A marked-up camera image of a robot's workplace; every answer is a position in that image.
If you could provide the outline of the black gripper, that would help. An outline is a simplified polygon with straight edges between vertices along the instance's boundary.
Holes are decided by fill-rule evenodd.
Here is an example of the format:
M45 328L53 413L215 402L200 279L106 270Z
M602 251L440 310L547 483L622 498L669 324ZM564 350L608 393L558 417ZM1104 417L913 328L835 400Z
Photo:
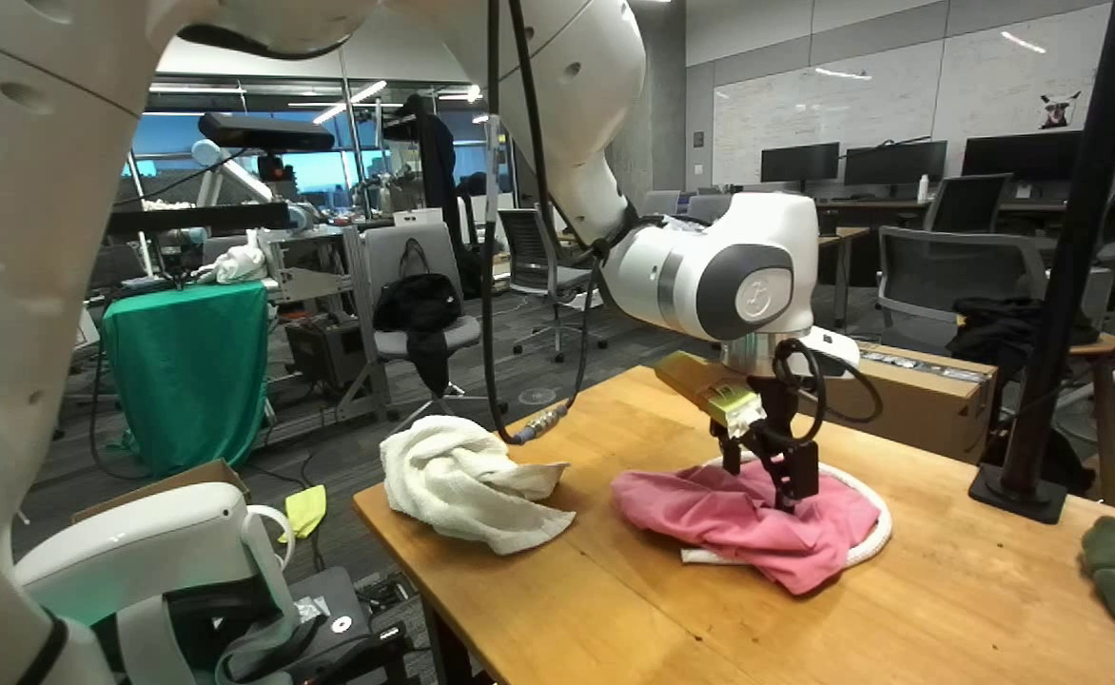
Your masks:
M761 394L764 417L743 431L739 437L714 426L724 466L739 477L743 454L761 456L771 477L786 477L780 501L795 511L802 498L819 489L813 433L826 411L826 384L792 376L792 379L750 379L750 387ZM807 433L792 433L792 413L800 411L800 402L813 407L813 421Z

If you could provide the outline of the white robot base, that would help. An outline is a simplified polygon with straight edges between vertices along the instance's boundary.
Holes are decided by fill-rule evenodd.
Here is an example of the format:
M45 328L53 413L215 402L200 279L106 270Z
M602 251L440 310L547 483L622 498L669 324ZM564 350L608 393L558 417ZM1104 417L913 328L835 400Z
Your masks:
M0 685L109 685L136 668L178 685L158 597L267 572L227 487L200 515L124 532L82 520L10 555L10 520L57 426L90 262L148 85L176 39L306 60L337 48L370 0L0 0ZM93 624L133 620L124 663Z

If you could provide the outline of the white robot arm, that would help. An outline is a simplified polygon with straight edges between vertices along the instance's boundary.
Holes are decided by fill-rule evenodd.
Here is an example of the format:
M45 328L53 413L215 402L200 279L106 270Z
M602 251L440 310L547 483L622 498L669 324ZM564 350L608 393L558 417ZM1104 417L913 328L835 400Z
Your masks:
M717 343L724 365L761 394L739 431L714 426L724 466L752 454L774 504L820 489L813 431L795 433L786 359L819 334L810 317L819 215L807 192L733 192L706 219L645 219L622 192L608 145L641 95L645 44L627 0L398 0L457 63L497 87L508 135L528 152L547 201L589 247L602 284L631 321Z

